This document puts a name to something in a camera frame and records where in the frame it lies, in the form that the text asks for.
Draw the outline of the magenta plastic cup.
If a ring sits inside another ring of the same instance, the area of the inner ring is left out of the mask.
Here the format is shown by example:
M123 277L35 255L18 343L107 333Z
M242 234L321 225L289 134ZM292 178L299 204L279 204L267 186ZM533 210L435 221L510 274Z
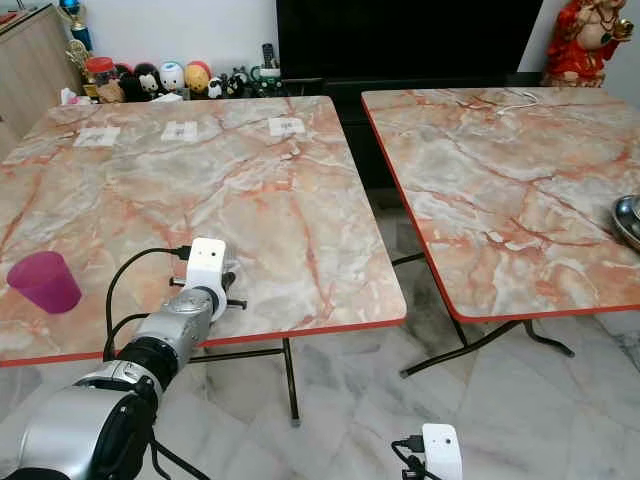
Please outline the magenta plastic cup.
M59 252L31 253L10 268L5 280L47 314L65 314L82 298L81 288Z

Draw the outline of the white paper label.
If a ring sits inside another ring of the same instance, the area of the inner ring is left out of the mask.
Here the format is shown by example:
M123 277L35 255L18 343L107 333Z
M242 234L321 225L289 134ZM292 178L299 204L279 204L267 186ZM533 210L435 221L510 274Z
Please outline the white paper label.
M187 122L168 122L165 124L161 141L164 142L196 142L198 140L198 123L196 120Z
M74 147L113 147L122 128L120 127L86 127L79 129Z
M288 134L303 134L307 131L305 122L297 116L275 116L268 120L271 136L288 136Z

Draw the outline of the white tissue pack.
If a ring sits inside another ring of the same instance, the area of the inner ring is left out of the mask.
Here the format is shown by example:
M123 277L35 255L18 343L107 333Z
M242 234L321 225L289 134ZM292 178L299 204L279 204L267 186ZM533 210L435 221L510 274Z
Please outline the white tissue pack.
M93 105L96 104L95 99L87 95L78 95L76 91L69 90L69 88L63 88L59 92L59 99L61 106L68 105Z

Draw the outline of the light wooden cabinet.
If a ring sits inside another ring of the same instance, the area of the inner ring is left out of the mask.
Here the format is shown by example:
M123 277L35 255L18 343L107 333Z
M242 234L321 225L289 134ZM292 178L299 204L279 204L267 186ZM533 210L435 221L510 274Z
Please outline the light wooden cabinet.
M61 105L61 91L81 91L82 76L70 63L70 38L49 4L15 20L0 42L1 91L18 136L26 134L47 110Z

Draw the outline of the red lid jar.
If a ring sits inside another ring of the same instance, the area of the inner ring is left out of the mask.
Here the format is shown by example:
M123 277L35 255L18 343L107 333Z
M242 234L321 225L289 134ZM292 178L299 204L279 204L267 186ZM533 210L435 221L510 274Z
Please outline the red lid jar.
M104 104L124 102L124 91L119 86L118 72L115 61L105 56L93 56L87 59L84 67L95 84L97 99Z

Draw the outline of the small gold trophy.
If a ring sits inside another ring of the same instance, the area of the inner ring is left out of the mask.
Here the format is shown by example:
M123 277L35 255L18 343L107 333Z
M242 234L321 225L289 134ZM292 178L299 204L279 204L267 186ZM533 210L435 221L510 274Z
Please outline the small gold trophy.
M67 46L67 55L70 63L78 70L84 88L86 90L90 90L91 87L95 88L96 83L93 82L93 76L87 68L87 60L91 58L91 54L83 42L77 40L77 38L70 40Z

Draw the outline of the black round figurine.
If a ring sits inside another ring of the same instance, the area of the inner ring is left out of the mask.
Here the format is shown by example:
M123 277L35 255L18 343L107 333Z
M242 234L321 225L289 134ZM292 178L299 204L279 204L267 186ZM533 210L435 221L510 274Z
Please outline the black round figurine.
M157 68L146 61L120 74L120 87L127 102L150 102L165 92Z

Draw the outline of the blue and gold trophy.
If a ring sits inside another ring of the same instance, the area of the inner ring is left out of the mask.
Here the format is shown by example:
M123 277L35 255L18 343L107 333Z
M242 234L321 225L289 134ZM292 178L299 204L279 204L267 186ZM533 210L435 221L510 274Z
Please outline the blue and gold trophy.
M70 36L81 41L88 51L93 51L90 29L84 23L84 4L82 0L58 0L61 18L68 23Z

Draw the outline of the white round figurine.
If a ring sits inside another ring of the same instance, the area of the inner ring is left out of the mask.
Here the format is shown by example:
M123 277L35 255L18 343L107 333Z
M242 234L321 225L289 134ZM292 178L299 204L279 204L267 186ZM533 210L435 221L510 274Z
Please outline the white round figurine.
M166 93L182 93L186 88L186 69L178 61L165 61L157 69L157 76Z

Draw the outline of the yellow and red figurine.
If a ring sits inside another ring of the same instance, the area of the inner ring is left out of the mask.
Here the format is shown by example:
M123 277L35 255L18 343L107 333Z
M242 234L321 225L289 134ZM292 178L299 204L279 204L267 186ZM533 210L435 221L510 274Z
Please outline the yellow and red figurine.
M186 78L189 99L209 99L209 84L212 79L209 64L206 64L205 61L189 61L186 70L184 70L184 78Z

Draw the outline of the marble pattern folding table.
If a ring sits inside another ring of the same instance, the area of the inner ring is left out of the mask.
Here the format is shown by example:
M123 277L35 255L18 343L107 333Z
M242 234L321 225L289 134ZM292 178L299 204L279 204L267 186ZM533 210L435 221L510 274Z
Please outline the marble pattern folding table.
M297 116L303 134L271 136ZM196 142L161 141L168 122L198 123ZM113 147L74 147L79 129L120 127ZM324 96L122 102L51 108L3 161L1 270L59 252L82 291L47 314L13 288L0 303L0 364L99 358L110 325L150 314L178 292L175 247L227 242L236 274L207 346L278 339L292 396L291 340L394 326L401 287L369 197Z
M640 250L614 220L640 200L640 109L602 88L375 90L361 104L454 328L640 311Z

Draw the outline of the small black white figurine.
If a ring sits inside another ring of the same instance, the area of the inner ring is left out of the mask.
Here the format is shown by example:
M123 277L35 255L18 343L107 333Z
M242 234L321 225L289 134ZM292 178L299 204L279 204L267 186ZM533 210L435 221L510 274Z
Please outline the small black white figurine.
M244 67L234 67L230 74L212 77L207 84L210 99L247 99L250 96L250 73Z

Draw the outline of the green mug with remote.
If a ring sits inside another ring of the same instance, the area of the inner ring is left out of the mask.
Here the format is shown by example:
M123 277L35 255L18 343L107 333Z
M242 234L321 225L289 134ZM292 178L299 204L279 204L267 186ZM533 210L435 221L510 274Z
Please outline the green mug with remote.
M273 44L262 45L262 64L251 69L253 95L259 99L287 97L289 92L284 86L282 68Z

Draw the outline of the black television screen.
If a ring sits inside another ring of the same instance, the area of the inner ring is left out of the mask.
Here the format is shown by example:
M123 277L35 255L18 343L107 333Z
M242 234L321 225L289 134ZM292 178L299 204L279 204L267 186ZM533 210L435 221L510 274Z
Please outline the black television screen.
M543 0L276 0L289 78L515 72Z

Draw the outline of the red and gold statue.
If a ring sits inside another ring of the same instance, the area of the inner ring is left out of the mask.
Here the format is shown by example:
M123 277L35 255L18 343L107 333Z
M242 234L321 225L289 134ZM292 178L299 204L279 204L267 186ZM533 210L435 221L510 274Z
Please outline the red and gold statue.
M635 23L622 17L628 0L568 0L559 10L547 47L541 86L600 88L605 64Z

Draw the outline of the metal bowl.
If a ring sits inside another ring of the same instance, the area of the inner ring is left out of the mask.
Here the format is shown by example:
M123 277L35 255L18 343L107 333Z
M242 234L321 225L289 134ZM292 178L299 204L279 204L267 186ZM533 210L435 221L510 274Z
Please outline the metal bowl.
M617 198L611 207L611 219L618 238L640 253L640 195Z

